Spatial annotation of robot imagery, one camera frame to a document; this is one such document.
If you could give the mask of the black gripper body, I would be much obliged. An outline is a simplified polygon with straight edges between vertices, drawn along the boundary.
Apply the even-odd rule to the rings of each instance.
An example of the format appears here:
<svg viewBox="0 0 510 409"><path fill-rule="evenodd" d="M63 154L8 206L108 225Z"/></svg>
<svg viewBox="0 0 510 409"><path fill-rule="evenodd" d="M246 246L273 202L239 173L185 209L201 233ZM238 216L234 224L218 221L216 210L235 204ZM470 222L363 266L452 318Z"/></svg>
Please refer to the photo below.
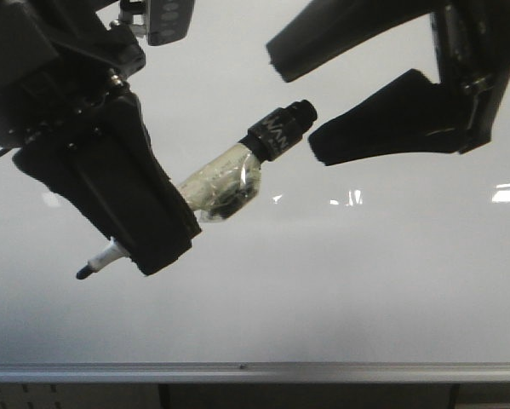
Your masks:
<svg viewBox="0 0 510 409"><path fill-rule="evenodd" d="M440 84L457 105L447 153L491 141L510 81L510 1L444 1L431 13Z"/></svg>
<svg viewBox="0 0 510 409"><path fill-rule="evenodd" d="M113 73L146 63L127 26L108 29L106 1L0 1L0 147L61 126L103 97Z"/></svg>

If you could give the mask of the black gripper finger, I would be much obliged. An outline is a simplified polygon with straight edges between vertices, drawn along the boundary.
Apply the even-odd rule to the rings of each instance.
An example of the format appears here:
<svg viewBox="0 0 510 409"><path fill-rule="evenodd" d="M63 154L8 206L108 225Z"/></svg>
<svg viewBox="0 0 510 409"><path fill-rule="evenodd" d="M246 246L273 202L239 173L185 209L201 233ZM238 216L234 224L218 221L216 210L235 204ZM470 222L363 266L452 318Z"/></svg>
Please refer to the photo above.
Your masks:
<svg viewBox="0 0 510 409"><path fill-rule="evenodd" d="M455 153L467 141L461 99L410 69L308 138L327 166L395 153Z"/></svg>
<svg viewBox="0 0 510 409"><path fill-rule="evenodd" d="M289 83L336 56L438 8L436 1L311 1L266 44L270 62Z"/></svg>
<svg viewBox="0 0 510 409"><path fill-rule="evenodd" d="M71 124L27 143L13 161L115 239L144 275L177 261L201 231L153 154L132 92L108 96Z"/></svg>

